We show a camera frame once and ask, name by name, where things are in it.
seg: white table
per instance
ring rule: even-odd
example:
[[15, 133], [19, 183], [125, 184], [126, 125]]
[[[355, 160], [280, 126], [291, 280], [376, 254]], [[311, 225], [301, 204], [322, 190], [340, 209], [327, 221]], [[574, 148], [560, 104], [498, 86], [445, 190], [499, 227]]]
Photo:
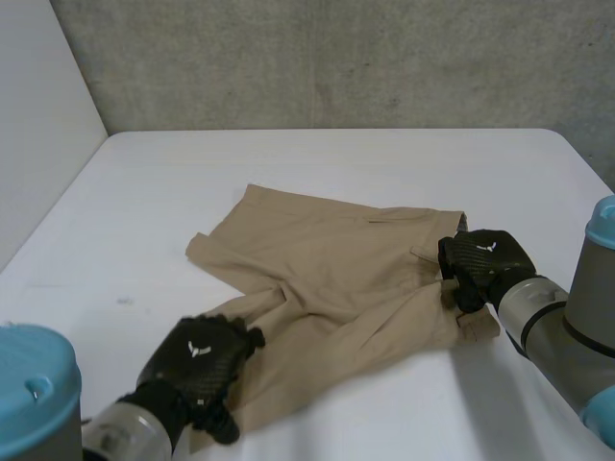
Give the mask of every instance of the white table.
[[[543, 130], [123, 133], [100, 148], [0, 276], [0, 321], [74, 345], [83, 414], [129, 391], [169, 329], [238, 295], [188, 263], [247, 183], [371, 206], [464, 209], [570, 288], [610, 191]], [[185, 438], [179, 451], [185, 452]], [[191, 460], [613, 460], [505, 336], [346, 382]]]

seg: cloth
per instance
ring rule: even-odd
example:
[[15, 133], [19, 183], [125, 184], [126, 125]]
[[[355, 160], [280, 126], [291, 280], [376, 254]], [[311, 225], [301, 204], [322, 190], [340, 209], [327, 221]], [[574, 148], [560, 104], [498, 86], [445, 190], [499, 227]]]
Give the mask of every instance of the cloth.
[[[462, 314], [443, 301], [438, 240], [464, 223], [461, 211], [374, 208], [249, 185], [210, 236], [198, 233], [189, 260], [245, 294], [211, 314], [243, 317], [266, 340], [229, 395], [242, 432], [414, 352], [497, 336], [487, 309]], [[192, 450], [209, 443], [193, 432]]]

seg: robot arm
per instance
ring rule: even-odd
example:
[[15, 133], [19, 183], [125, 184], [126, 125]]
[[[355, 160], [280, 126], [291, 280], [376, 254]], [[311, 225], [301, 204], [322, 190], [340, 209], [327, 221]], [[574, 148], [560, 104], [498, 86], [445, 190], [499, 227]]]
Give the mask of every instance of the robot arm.
[[136, 390], [83, 430], [86, 461], [170, 461], [187, 425], [231, 444], [239, 429], [227, 391], [256, 348], [259, 329], [222, 316], [182, 319], [141, 372]]
[[537, 275], [505, 231], [462, 232], [439, 250], [443, 277], [458, 281], [459, 308], [492, 303], [517, 351], [615, 449], [615, 197], [596, 206], [570, 296]]

